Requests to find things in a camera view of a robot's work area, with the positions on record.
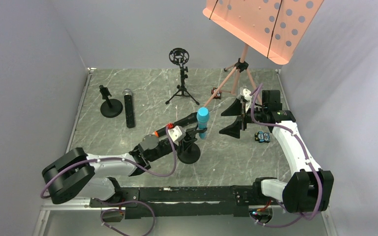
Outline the black clip desk mic stand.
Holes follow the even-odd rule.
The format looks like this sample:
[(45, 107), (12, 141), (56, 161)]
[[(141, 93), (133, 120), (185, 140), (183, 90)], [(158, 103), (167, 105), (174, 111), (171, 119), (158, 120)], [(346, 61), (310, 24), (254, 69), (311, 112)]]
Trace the black clip desk mic stand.
[[(199, 133), (199, 130), (197, 130), (197, 127), (190, 128), (187, 131), (189, 130), (196, 130), (196, 134)], [(196, 143), (194, 143), (192, 146), (192, 153), (188, 155), (178, 156), (178, 159), (184, 164), (194, 164), (195, 162), (199, 160), (200, 155), (201, 155), (201, 150), (199, 146)]]

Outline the black microphone orange end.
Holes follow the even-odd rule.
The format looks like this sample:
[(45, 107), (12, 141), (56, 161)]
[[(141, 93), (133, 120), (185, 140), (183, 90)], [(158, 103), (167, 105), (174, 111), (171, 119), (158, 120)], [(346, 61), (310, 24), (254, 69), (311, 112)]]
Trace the black microphone orange end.
[[(175, 127), (175, 126), (185, 127), (185, 126), (188, 126), (190, 124), (196, 123), (197, 122), (196, 115), (197, 115), (197, 112), (191, 113), (188, 116), (186, 116), (186, 117), (184, 117), (184, 118), (182, 118), (182, 119), (180, 119), (176, 122), (173, 122), (172, 127)], [(154, 131), (153, 134), (156, 135), (157, 137), (165, 136), (166, 135), (165, 126)]]

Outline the blue microphone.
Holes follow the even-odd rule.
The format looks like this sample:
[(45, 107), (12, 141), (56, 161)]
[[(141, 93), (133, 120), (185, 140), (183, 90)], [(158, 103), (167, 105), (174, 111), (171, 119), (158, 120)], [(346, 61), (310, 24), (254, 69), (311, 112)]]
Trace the blue microphone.
[(199, 138), (206, 139), (207, 122), (210, 118), (209, 110), (206, 107), (199, 108), (196, 114), (196, 118), (198, 123), (197, 130), (199, 130)]

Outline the black small desk mic stand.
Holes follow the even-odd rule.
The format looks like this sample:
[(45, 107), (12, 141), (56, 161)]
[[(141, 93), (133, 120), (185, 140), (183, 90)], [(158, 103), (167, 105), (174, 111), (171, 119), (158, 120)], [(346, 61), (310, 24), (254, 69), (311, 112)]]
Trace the black small desk mic stand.
[(123, 104), (120, 100), (110, 98), (112, 95), (107, 87), (99, 86), (99, 91), (104, 102), (101, 104), (100, 112), (106, 118), (114, 118), (123, 111)]

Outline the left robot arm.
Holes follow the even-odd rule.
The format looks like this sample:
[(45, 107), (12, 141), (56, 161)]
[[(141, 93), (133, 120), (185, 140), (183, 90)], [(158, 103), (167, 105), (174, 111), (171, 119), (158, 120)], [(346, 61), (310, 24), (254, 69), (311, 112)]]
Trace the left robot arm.
[[(108, 203), (123, 200), (116, 177), (134, 177), (149, 173), (157, 177), (172, 175), (177, 160), (196, 142), (198, 130), (180, 126), (164, 129), (165, 139), (155, 134), (146, 135), (133, 150), (120, 155), (95, 155), (76, 147), (66, 152), (42, 170), (45, 187), (40, 196), (52, 203), (63, 204), (76, 197), (96, 198)], [(151, 163), (173, 154), (173, 168), (167, 174), (152, 171)]]

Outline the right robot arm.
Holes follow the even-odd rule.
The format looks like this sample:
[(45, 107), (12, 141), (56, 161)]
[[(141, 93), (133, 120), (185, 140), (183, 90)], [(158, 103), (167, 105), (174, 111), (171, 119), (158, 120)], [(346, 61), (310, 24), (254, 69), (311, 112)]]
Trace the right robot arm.
[(222, 112), (222, 116), (235, 116), (236, 120), (220, 130), (220, 134), (239, 139), (249, 123), (268, 127), (283, 150), (291, 178), (288, 182), (273, 177), (257, 178), (254, 194), (282, 202), (290, 213), (325, 211), (334, 183), (331, 171), (323, 170), (310, 154), (293, 113), (283, 110), (280, 91), (264, 90), (261, 94), (262, 105), (256, 107), (255, 93), (240, 88), (236, 100)]

